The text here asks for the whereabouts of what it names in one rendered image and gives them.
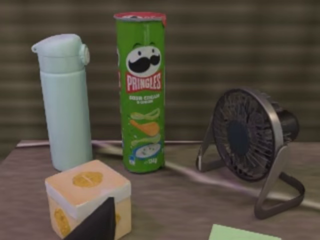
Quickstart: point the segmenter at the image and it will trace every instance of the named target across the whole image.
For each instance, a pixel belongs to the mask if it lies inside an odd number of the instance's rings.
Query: fan stand
[[[210,125],[206,131],[204,140],[202,142],[202,145],[199,149],[197,159],[196,159],[196,168],[200,172],[207,172],[210,170],[218,169],[225,166],[225,163],[220,160],[212,160],[209,162],[203,162],[203,157],[205,152],[207,151],[210,143],[213,141],[213,131],[212,131],[212,117],[210,120]],[[295,179],[292,176],[287,175],[286,173],[282,172],[284,166],[286,165],[286,161],[288,159],[288,146],[283,145],[279,151],[276,154],[276,157],[274,159],[273,165],[271,167],[271,170],[269,172],[268,177],[266,178],[264,185],[261,189],[260,195],[255,203],[254,206],[254,215],[257,219],[266,219],[271,216],[274,216],[276,214],[282,213],[286,210],[289,210],[291,208],[297,207],[301,204],[301,202],[304,199],[305,196],[305,187],[304,185]],[[263,203],[266,200],[269,192],[275,185],[277,179],[282,180],[286,184],[292,186],[299,192],[299,196],[288,200],[283,203],[279,203],[275,206],[272,206],[268,209],[263,208]]]

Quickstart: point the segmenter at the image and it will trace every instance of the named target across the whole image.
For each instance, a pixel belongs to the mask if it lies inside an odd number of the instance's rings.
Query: mustache
[[[157,65],[160,62],[160,55],[152,55],[150,58],[141,57],[134,62],[129,61],[129,68],[135,73],[143,73],[150,68],[150,65]]]

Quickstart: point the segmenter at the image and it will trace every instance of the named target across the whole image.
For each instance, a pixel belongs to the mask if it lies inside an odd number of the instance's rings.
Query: water bottle
[[[52,164],[65,171],[93,159],[85,65],[88,47],[75,34],[48,37],[37,53]]]

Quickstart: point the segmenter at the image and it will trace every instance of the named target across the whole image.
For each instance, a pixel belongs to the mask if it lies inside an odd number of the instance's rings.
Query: chip canister
[[[165,164],[166,15],[125,12],[116,19],[123,163],[133,173]]]

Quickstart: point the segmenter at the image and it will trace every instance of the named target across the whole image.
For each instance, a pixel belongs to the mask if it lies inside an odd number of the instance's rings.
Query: brown wall
[[[320,15],[303,0],[30,0],[0,3],[0,153],[47,138],[32,44],[75,33],[89,46],[92,135],[120,139],[113,14],[167,14],[166,136],[200,140],[217,97],[234,86],[267,92],[292,110],[300,141],[320,140]]]

